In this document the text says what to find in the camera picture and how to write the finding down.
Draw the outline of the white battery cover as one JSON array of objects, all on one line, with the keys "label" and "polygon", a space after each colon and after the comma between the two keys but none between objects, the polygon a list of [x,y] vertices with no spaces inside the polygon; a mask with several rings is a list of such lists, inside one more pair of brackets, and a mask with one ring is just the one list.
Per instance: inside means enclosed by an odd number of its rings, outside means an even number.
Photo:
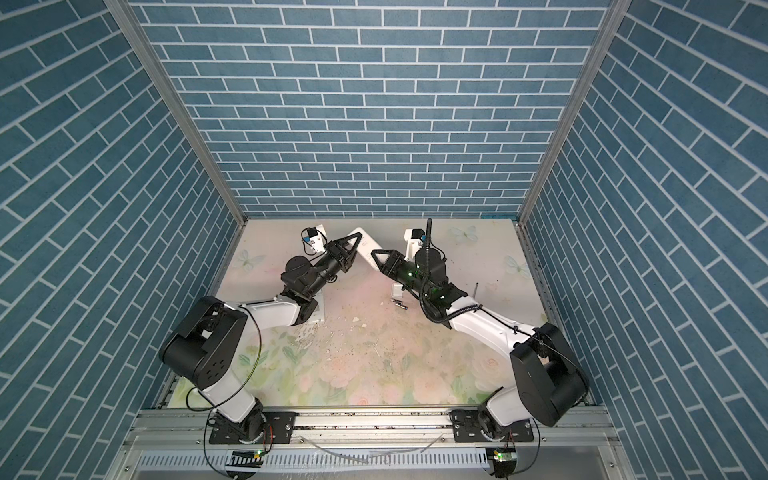
[{"label": "white battery cover", "polygon": [[401,300],[403,298],[403,286],[399,283],[394,283],[391,289],[391,298],[394,300]]}]

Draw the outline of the grey white remote control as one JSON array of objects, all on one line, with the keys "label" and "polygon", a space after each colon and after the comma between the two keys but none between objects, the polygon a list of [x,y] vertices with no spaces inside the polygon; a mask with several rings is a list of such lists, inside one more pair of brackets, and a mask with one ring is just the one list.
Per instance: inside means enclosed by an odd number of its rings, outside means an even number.
[{"label": "grey white remote control", "polygon": [[355,228],[353,233],[361,234],[361,240],[357,246],[358,256],[365,260],[373,269],[378,270],[379,267],[373,257],[373,251],[380,249],[381,246],[361,227]]}]

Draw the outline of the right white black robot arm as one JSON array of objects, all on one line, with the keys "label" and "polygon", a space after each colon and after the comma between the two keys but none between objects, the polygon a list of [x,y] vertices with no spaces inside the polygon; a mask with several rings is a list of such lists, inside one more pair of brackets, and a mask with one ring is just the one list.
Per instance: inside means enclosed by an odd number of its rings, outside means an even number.
[{"label": "right white black robot arm", "polygon": [[419,301],[429,321],[467,334],[509,360],[514,384],[478,407],[478,422],[489,438],[500,438],[519,421],[552,427],[588,393],[586,374],[555,325],[522,324],[485,308],[449,281],[438,250],[424,246],[410,260],[396,250],[374,249],[371,256],[381,273]]}]

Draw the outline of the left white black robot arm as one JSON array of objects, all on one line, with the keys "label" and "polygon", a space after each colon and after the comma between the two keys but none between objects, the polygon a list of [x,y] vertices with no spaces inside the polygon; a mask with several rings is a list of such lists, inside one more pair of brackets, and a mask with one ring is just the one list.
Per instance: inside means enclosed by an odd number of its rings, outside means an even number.
[{"label": "left white black robot arm", "polygon": [[320,307],[322,288],[348,272],[363,243],[364,232],[355,231],[319,247],[323,236],[303,241],[316,258],[295,256],[280,279],[282,292],[269,300],[231,306],[206,296],[199,299],[167,337],[159,358],[176,374],[188,379],[220,417],[240,426],[259,425],[260,404],[237,378],[233,362],[240,345],[254,334],[274,327],[302,325]]}]

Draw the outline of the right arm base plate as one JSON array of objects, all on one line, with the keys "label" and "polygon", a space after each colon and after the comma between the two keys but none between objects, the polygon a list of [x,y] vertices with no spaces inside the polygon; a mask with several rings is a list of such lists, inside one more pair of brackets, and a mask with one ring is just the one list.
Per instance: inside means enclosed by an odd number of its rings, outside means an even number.
[{"label": "right arm base plate", "polygon": [[501,426],[485,411],[453,409],[448,418],[456,443],[479,442],[532,442],[534,434],[528,421],[517,421]]}]

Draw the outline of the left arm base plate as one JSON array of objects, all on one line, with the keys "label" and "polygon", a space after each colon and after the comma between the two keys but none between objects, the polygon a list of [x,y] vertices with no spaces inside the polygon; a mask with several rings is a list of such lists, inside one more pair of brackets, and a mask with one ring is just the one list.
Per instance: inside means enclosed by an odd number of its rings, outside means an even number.
[{"label": "left arm base plate", "polygon": [[234,423],[216,413],[208,421],[209,442],[213,445],[289,444],[297,414],[291,411],[257,411]]}]

